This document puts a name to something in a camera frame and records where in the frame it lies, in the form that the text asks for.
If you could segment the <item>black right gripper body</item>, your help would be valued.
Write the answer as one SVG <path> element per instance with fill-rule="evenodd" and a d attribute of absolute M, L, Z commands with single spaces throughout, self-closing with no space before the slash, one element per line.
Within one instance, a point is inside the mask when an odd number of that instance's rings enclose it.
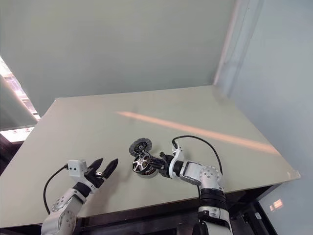
<path fill-rule="evenodd" d="M 159 156 L 163 160 L 163 167 L 159 170 L 160 175 L 166 178 L 171 178 L 170 163 L 172 162 L 174 156 L 165 154 L 164 152 L 160 152 Z"/>

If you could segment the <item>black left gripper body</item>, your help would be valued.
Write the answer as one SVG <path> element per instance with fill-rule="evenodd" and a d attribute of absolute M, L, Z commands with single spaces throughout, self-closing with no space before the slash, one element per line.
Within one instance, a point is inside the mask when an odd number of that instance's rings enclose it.
<path fill-rule="evenodd" d="M 104 171 L 97 172 L 94 168 L 87 168 L 84 176 L 95 188 L 100 188 L 106 179 Z"/>

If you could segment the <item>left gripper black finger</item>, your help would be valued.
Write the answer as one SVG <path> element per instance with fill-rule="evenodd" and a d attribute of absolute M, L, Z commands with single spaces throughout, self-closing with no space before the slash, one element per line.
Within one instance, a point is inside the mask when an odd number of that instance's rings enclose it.
<path fill-rule="evenodd" d="M 115 171 L 118 165 L 118 159 L 112 160 L 106 167 L 106 169 L 102 172 L 101 178 L 109 178 L 112 173 Z"/>
<path fill-rule="evenodd" d="M 88 167 L 88 174 L 95 174 L 98 168 L 101 166 L 103 158 L 95 160 L 89 167 Z"/>

